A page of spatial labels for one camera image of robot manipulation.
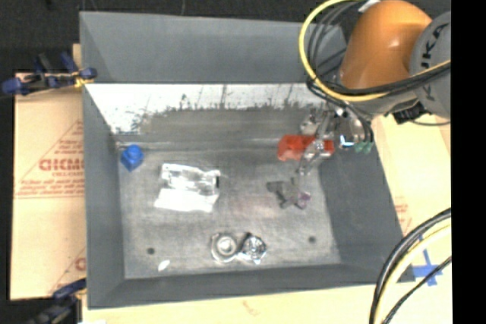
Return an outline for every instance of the blue clamp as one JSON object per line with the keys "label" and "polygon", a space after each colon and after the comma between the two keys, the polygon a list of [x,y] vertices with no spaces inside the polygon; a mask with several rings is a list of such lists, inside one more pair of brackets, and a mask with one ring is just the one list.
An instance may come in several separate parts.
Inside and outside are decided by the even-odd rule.
{"label": "blue clamp", "polygon": [[67,74],[49,74],[46,68],[50,68],[49,60],[44,54],[39,54],[34,59],[34,72],[22,79],[13,77],[2,83],[2,92],[6,95],[28,95],[40,90],[58,89],[79,85],[88,80],[94,80],[98,72],[94,68],[79,69],[74,59],[67,53],[62,52],[61,62]]}
{"label": "blue clamp", "polygon": [[22,324],[59,324],[72,313],[78,315],[80,300],[74,294],[82,291],[86,286],[86,279],[82,278],[58,289],[52,295],[52,299],[54,300],[52,306],[44,309],[35,317]]}
{"label": "blue clamp", "polygon": [[142,165],[144,161],[144,153],[137,145],[130,145],[121,153],[120,162],[128,171],[133,171]]}

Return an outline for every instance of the small metal part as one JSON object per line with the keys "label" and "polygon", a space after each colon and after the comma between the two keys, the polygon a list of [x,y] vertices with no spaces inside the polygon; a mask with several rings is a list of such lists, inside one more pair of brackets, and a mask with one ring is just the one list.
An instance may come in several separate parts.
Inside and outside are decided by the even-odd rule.
{"label": "small metal part", "polygon": [[238,258],[260,265],[266,254],[267,246],[265,242],[260,237],[248,233],[238,253]]}
{"label": "small metal part", "polygon": [[238,242],[229,233],[215,234],[211,237],[211,254],[220,263],[229,263],[238,255]]}

